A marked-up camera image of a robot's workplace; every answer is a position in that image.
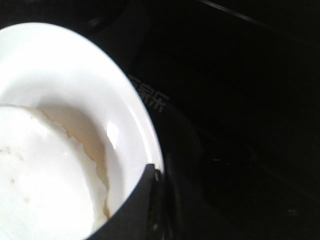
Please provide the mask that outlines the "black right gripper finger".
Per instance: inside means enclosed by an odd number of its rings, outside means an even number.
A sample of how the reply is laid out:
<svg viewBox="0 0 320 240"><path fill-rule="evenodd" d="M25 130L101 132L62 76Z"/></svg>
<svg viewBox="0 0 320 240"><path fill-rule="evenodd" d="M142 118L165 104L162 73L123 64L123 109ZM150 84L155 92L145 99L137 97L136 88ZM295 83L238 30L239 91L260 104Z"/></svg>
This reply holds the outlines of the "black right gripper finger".
<svg viewBox="0 0 320 240"><path fill-rule="evenodd" d="M90 240L162 240L164 184L161 171L147 164L127 200Z"/></svg>

